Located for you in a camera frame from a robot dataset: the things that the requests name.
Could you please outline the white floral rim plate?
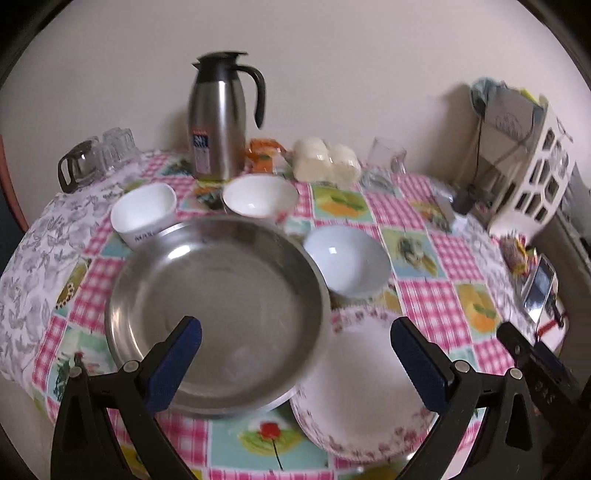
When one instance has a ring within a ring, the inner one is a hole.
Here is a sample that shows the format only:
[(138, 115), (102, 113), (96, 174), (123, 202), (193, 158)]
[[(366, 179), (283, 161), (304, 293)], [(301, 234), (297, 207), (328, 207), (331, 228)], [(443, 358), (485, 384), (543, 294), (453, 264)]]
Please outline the white floral rim plate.
[(423, 404), (391, 346), (397, 315), (352, 306), (332, 311), (327, 351), (290, 399), (305, 436), (355, 463), (415, 451), (434, 414)]

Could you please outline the large stainless steel plate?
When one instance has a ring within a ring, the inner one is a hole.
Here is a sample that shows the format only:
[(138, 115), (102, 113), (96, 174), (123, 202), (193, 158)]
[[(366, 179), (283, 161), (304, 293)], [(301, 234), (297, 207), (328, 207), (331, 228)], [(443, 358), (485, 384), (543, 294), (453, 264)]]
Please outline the large stainless steel plate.
[(221, 418), (286, 402), (329, 339), (329, 292), (304, 247), (263, 221), (201, 217), (142, 242), (105, 305), (117, 365), (141, 360), (186, 316), (202, 328), (172, 406)]

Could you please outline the pale blue round bowl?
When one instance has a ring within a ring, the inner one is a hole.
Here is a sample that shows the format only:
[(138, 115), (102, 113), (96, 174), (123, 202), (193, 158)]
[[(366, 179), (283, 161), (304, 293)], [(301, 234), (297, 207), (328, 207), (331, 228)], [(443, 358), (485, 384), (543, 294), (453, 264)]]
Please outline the pale blue round bowl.
[(363, 230), (344, 225), (315, 228), (304, 239), (332, 293), (349, 299), (377, 294), (391, 276), (391, 261), (381, 243)]

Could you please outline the white square bowl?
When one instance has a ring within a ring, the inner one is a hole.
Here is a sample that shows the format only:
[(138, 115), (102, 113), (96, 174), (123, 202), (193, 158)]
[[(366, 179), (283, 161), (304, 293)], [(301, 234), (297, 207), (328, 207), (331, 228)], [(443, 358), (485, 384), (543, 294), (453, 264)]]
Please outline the white square bowl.
[(177, 197), (166, 183), (152, 183), (123, 195), (112, 207), (113, 230), (132, 250), (176, 222)]

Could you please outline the white round bowl red pattern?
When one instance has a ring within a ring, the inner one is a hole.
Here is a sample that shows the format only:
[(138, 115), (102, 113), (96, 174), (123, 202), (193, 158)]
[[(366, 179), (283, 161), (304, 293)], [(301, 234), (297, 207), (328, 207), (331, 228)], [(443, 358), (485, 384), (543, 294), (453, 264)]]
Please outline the white round bowl red pattern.
[(297, 207), (300, 193), (289, 180), (270, 174), (247, 174), (221, 192), (226, 211), (246, 218), (281, 223)]

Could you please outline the smartphone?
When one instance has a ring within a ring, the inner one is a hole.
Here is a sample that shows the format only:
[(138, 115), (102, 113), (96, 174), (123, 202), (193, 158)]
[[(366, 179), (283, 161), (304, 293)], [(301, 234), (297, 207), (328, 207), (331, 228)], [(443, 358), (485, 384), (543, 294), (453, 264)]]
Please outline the smartphone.
[(530, 320), (537, 325), (542, 311), (553, 291), (556, 271), (548, 258), (542, 254), (523, 293), (523, 306)]

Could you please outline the pink checkered picture tablecloth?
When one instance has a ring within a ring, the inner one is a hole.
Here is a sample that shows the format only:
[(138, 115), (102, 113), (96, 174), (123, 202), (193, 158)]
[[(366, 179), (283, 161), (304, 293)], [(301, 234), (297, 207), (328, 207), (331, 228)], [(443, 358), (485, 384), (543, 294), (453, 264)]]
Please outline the pink checkered picture tablecloth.
[[(433, 181), (411, 176), (391, 194), (362, 187), (344, 192), (301, 184), (291, 235), (322, 225), (359, 228), (381, 242), (392, 260), (387, 286), (370, 303), (407, 313), (421, 331), (455, 358), (490, 373), (511, 363), (493, 328), (513, 313), (509, 274), (497, 243), (481, 228), (448, 233), (435, 204)], [(129, 249), (102, 217), (50, 309), (31, 367), (36, 403), (55, 418), (69, 370), (85, 365), (109, 372), (113, 359), (104, 310)], [(353, 465), (304, 438), (280, 407), (249, 424), (200, 421), (164, 412), (159, 421), (193, 473), (211, 479), (346, 479)]]

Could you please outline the grey floral white cloth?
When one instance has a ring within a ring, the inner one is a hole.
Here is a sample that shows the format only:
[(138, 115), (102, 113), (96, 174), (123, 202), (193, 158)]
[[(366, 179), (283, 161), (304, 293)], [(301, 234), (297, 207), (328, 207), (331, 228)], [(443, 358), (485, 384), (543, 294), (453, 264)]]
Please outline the grey floral white cloth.
[(21, 385), (58, 294), (124, 187), (147, 167), (142, 155), (73, 194), (57, 194), (25, 233), (1, 275), (1, 375)]

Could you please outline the black power adapter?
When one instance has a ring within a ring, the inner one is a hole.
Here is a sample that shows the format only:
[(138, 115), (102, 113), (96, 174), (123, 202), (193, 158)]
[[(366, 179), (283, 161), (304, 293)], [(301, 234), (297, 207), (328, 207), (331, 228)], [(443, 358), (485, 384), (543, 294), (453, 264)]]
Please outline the black power adapter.
[(455, 213), (466, 216), (478, 201), (478, 192), (473, 185), (459, 190), (454, 196), (452, 209)]

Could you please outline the white plastic basket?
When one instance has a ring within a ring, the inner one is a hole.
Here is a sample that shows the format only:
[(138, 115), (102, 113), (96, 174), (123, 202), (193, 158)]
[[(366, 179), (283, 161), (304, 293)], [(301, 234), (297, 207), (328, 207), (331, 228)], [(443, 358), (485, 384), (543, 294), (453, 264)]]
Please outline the white plastic basket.
[(487, 195), (488, 233), (531, 240), (565, 194), (576, 166), (573, 137), (543, 95), (482, 78), (470, 96), (480, 119), (472, 183)]

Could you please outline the clear glass mug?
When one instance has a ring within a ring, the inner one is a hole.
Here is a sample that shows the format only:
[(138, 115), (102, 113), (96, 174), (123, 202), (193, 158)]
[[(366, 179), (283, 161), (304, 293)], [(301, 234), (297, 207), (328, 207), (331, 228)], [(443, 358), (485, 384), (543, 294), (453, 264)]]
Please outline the clear glass mug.
[(398, 142), (384, 137), (374, 138), (367, 158), (370, 167), (388, 169), (394, 174), (406, 173), (407, 150)]

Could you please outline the clear drinking glass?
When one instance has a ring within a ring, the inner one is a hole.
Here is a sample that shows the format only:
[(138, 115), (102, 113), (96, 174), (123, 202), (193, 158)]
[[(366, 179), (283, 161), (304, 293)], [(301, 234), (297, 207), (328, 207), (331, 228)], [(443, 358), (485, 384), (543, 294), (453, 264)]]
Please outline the clear drinking glass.
[(112, 128), (112, 129), (105, 131), (102, 134), (102, 138), (105, 142), (111, 141), (113, 139), (117, 139), (120, 135), (120, 132), (121, 132), (120, 128)]
[(115, 132), (115, 149), (121, 162), (132, 160), (140, 155), (129, 128), (119, 128)]
[(96, 145), (96, 153), (104, 174), (114, 173), (123, 166), (124, 144), (118, 138), (103, 138)]

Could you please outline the bag of white buns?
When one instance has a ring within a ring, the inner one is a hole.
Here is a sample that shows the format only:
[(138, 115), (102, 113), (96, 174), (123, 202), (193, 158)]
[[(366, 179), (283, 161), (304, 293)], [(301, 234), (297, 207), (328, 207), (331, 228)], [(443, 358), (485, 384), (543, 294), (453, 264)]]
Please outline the bag of white buns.
[(294, 179), (298, 182), (328, 183), (348, 188), (361, 179), (362, 166), (353, 149), (328, 145), (318, 137), (294, 143), (291, 155)]

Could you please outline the orange snack packet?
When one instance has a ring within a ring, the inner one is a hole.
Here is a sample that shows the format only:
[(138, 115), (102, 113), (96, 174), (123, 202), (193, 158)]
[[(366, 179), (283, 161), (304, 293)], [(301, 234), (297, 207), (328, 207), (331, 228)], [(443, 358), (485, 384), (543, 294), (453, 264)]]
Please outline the orange snack packet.
[(273, 162), (277, 157), (283, 157), (287, 149), (274, 139), (252, 138), (249, 148), (246, 150), (246, 157), (249, 160), (249, 170), (252, 173), (273, 174)]

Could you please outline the stainless steel thermos jug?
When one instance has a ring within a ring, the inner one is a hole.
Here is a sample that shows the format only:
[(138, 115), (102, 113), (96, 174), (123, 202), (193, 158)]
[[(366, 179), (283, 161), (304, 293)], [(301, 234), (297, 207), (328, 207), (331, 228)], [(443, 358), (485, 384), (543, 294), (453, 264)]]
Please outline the stainless steel thermos jug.
[(257, 128), (266, 114), (266, 80), (255, 67), (238, 63), (243, 51), (217, 51), (197, 59), (197, 77), (188, 102), (188, 137), (192, 175), (226, 181), (245, 169), (246, 106), (239, 75), (256, 85), (253, 116)]

